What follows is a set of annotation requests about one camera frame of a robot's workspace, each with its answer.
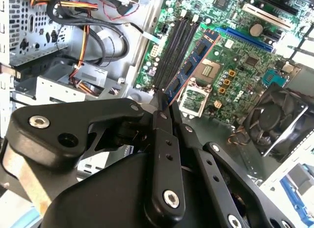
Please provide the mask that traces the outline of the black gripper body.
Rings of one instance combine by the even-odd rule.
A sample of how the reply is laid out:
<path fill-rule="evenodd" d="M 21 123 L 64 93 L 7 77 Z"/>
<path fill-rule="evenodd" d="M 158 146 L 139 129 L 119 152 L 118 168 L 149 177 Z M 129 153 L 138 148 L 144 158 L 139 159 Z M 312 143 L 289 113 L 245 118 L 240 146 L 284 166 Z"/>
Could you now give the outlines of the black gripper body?
<path fill-rule="evenodd" d="M 198 176 L 182 168 L 185 214 L 176 228 L 216 228 L 218 218 Z M 144 203 L 148 156 L 128 156 L 69 187 L 51 203 L 43 228 L 153 228 Z"/>

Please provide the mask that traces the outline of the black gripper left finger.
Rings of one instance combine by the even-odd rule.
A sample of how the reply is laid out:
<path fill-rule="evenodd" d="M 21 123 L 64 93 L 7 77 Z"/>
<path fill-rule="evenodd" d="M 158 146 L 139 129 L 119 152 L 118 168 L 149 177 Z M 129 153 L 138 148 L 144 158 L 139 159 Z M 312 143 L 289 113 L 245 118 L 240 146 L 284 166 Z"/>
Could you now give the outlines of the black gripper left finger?
<path fill-rule="evenodd" d="M 148 220 L 174 226 L 184 217 L 185 199 L 179 143 L 163 94 L 148 110 L 130 99 L 20 108 L 9 121 L 2 166 L 44 219 L 56 197 L 81 182 L 77 166 L 87 153 L 123 144 L 134 146 L 131 156 L 148 156 Z"/>

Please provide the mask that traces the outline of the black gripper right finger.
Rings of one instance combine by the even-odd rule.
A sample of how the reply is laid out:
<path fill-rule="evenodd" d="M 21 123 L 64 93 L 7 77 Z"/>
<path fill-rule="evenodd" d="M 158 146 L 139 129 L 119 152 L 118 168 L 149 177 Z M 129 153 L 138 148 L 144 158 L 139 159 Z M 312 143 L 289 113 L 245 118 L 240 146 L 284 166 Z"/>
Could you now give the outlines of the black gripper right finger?
<path fill-rule="evenodd" d="M 215 228 L 292 228 L 284 213 L 215 142 L 201 145 L 195 130 L 182 122 L 177 102 L 171 105 L 175 132 L 188 163 L 204 183 Z"/>

